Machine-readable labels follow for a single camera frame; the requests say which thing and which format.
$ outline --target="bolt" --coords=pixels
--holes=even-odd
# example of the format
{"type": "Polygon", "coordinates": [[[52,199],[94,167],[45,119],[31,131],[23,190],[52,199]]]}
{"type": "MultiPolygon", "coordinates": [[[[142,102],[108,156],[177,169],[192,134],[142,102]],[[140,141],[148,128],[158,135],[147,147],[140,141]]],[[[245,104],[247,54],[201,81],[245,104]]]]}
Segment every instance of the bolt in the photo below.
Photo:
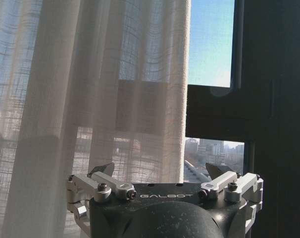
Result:
{"type": "Polygon", "coordinates": [[[104,182],[99,183],[99,185],[97,186],[98,191],[105,191],[106,188],[107,188],[107,184],[104,182]]]}
{"type": "Polygon", "coordinates": [[[207,191],[205,189],[199,191],[198,195],[199,195],[199,198],[202,200],[205,200],[208,197],[207,191]]]}
{"type": "Polygon", "coordinates": [[[228,190],[229,191],[235,191],[238,187],[235,182],[229,182],[227,185],[228,185],[228,190]]]}
{"type": "Polygon", "coordinates": [[[74,175],[70,175],[69,178],[68,178],[68,181],[71,182],[73,177],[74,177],[74,175]]]}
{"type": "Polygon", "coordinates": [[[134,190],[129,190],[129,191],[127,192],[127,197],[128,197],[130,200],[134,200],[135,197],[136,197],[136,195],[137,195],[137,192],[134,191],[134,190]]]}

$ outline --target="window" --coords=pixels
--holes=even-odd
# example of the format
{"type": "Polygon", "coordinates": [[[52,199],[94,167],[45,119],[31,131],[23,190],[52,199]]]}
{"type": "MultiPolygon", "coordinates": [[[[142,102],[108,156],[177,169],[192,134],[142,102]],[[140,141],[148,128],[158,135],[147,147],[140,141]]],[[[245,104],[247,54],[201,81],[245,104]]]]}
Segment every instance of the window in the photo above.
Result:
{"type": "Polygon", "coordinates": [[[188,84],[230,87],[235,0],[192,0],[188,84]]]}
{"type": "Polygon", "coordinates": [[[202,182],[200,173],[208,177],[206,163],[226,165],[243,174],[244,147],[242,142],[186,138],[184,182],[202,182]]]}

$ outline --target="building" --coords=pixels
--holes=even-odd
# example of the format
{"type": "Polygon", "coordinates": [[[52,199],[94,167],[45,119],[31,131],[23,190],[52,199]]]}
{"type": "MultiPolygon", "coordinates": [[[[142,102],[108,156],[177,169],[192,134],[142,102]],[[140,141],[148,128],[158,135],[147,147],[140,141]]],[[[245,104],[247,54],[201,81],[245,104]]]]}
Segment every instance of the building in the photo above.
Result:
{"type": "Polygon", "coordinates": [[[196,154],[198,152],[199,142],[195,139],[187,139],[185,141],[185,151],[187,153],[196,154]]]}
{"type": "Polygon", "coordinates": [[[198,154],[206,162],[220,165],[225,161],[224,141],[200,139],[198,154]]]}
{"type": "Polygon", "coordinates": [[[237,151],[237,154],[240,154],[240,155],[243,155],[244,154],[244,145],[237,145],[236,146],[236,151],[237,151]]]}

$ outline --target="silver clamp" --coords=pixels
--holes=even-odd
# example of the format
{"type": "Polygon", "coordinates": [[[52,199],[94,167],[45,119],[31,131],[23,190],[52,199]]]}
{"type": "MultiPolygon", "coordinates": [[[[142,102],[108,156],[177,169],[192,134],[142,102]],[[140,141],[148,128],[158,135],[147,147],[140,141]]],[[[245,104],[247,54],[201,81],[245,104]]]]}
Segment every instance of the silver clamp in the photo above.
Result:
{"type": "Polygon", "coordinates": [[[240,202],[243,197],[246,207],[246,233],[254,224],[256,212],[262,209],[263,179],[255,174],[247,173],[237,180],[236,184],[228,184],[224,188],[224,200],[240,202]]]}
{"type": "Polygon", "coordinates": [[[237,181],[237,174],[233,171],[227,171],[210,182],[201,183],[200,188],[206,192],[208,199],[216,199],[219,192],[222,191],[229,182],[235,181],[237,181]]]}
{"type": "Polygon", "coordinates": [[[137,192],[131,183],[118,181],[102,172],[93,173],[91,178],[97,182],[106,183],[119,199],[132,200],[136,197],[137,192]]]}
{"type": "Polygon", "coordinates": [[[74,213],[76,224],[91,235],[89,206],[87,201],[94,198],[96,202],[106,202],[111,188],[100,184],[86,175],[70,176],[66,182],[67,210],[74,213]]]}
{"type": "MultiPolygon", "coordinates": [[[[132,184],[120,182],[100,171],[94,172],[98,169],[100,168],[94,168],[88,175],[70,176],[66,182],[67,210],[74,213],[75,222],[89,237],[91,229],[88,200],[93,198],[95,202],[106,202],[112,191],[117,198],[124,200],[132,200],[137,194],[132,184]]],[[[108,172],[111,174],[113,164],[103,166],[102,169],[104,172],[111,170],[108,172]]]]}

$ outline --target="sheer curtain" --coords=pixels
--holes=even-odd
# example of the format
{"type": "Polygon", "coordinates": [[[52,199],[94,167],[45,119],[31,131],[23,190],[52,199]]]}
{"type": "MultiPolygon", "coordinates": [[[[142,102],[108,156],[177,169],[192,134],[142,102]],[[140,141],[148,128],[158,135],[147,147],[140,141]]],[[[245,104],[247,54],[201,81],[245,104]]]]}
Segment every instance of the sheer curtain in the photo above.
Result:
{"type": "Polygon", "coordinates": [[[0,238],[70,238],[65,180],[183,180],[190,0],[0,0],[0,238]]]}

